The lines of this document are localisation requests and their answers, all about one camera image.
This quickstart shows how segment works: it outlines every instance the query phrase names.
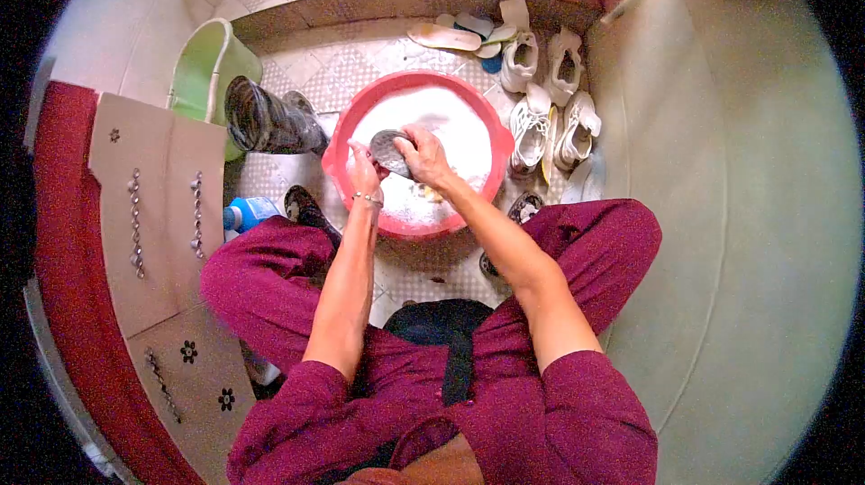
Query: white sneaker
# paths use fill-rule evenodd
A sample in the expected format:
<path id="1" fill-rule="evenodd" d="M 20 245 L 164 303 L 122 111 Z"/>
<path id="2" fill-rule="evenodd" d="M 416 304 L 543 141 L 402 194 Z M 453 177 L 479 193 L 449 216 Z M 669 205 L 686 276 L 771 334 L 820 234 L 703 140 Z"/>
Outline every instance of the white sneaker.
<path id="1" fill-rule="evenodd" d="M 502 87 L 510 92 L 526 92 L 526 84 L 538 70 L 538 43 L 535 34 L 519 33 L 503 49 Z"/>
<path id="2" fill-rule="evenodd" d="M 546 136 L 550 129 L 552 101 L 543 87 L 526 85 L 526 96 L 510 113 L 510 133 L 514 135 L 514 153 L 510 156 L 510 173 L 528 177 L 543 158 Z"/>
<path id="3" fill-rule="evenodd" d="M 603 199 L 605 185 L 606 162 L 599 145 L 571 174 L 565 190 L 561 193 L 560 203 Z"/>
<path id="4" fill-rule="evenodd" d="M 549 75 L 544 87 L 549 91 L 553 103 L 559 107 L 565 107 L 571 95 L 579 89 L 579 75 L 583 71 L 582 59 L 579 58 L 579 47 L 582 43 L 579 35 L 571 33 L 567 27 L 562 27 L 546 45 Z"/>
<path id="5" fill-rule="evenodd" d="M 565 132 L 555 144 L 553 163 L 568 171 L 592 152 L 592 138 L 600 134 L 600 118 L 589 93 L 577 91 L 565 109 Z"/>

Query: soapy water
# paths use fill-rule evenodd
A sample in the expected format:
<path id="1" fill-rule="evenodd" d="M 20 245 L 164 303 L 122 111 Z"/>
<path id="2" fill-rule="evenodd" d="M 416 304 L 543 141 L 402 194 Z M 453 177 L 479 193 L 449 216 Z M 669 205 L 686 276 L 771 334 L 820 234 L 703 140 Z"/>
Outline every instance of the soapy water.
<path id="1" fill-rule="evenodd" d="M 492 146 L 486 124 L 471 106 L 443 87 L 405 90 L 375 105 L 357 124 L 352 138 L 361 144 L 378 131 L 417 123 L 438 137 L 448 164 L 470 187 L 480 191 L 492 168 Z M 347 168 L 354 163 L 350 151 Z M 413 225 L 426 226 L 456 212 L 432 188 L 391 174 L 382 181 L 382 214 Z"/>

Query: leg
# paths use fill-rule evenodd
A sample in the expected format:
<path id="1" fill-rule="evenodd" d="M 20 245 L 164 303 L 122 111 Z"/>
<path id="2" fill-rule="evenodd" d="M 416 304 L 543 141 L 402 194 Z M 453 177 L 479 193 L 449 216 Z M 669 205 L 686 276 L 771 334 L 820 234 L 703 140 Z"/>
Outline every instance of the leg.
<path id="1" fill-rule="evenodd" d="M 619 314 L 661 244 L 654 214 L 635 199 L 549 206 L 523 228 L 558 262 L 596 335 Z"/>
<path id="2" fill-rule="evenodd" d="M 272 217 L 213 254 L 200 293 L 252 350 L 285 371 L 303 357 L 319 304 L 308 277 L 332 253 L 323 231 Z"/>
<path id="3" fill-rule="evenodd" d="M 635 199 L 548 206 L 523 230 L 558 262 L 596 335 L 619 314 L 661 244 L 655 216 Z M 473 339 L 481 381 L 537 374 L 526 317 L 515 298 L 499 305 Z"/>

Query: bracelet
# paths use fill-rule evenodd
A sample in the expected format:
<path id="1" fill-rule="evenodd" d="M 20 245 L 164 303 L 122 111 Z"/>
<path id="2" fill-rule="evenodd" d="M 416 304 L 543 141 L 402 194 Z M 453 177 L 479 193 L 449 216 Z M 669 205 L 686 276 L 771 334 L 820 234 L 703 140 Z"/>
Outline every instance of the bracelet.
<path id="1" fill-rule="evenodd" d="M 351 195 L 351 198 L 352 198 L 352 199 L 355 199 L 355 198 L 363 198 L 363 199 L 365 199 L 366 201 L 371 201 L 373 204 L 375 204 L 375 205 L 378 206 L 379 208 L 384 208 L 384 202 L 383 202 L 383 201 L 379 201 L 379 200 L 373 198 L 373 197 L 370 196 L 370 195 L 364 195 L 361 191 L 357 191 L 357 192 L 355 192 L 354 194 L 352 194 L 352 195 Z"/>

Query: black shoe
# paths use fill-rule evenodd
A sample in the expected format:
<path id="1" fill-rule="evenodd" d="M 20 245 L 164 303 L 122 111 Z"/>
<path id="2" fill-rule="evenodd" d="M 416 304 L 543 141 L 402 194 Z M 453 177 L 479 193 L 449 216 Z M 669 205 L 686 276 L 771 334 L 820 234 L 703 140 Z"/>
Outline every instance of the black shoe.
<path id="1" fill-rule="evenodd" d="M 300 185 L 288 189 L 286 194 L 286 215 L 291 222 L 297 222 L 300 226 L 318 228 L 324 231 L 333 249 L 336 251 L 342 242 L 342 235 L 324 217 L 319 209 L 319 204 L 312 198 L 310 193 Z"/>
<path id="2" fill-rule="evenodd" d="M 320 156 L 330 141 L 304 95 L 288 91 L 281 99 L 245 76 L 228 85 L 225 117 L 232 141 L 243 151 Z"/>
<path id="3" fill-rule="evenodd" d="M 524 192 L 516 199 L 516 201 L 514 201 L 514 204 L 510 206 L 510 209 L 508 209 L 508 218 L 522 226 L 534 217 L 543 207 L 543 198 L 533 192 Z M 496 269 L 495 265 L 492 264 L 487 253 L 481 254 L 480 268 L 481 273 L 486 276 L 500 276 L 498 269 Z"/>

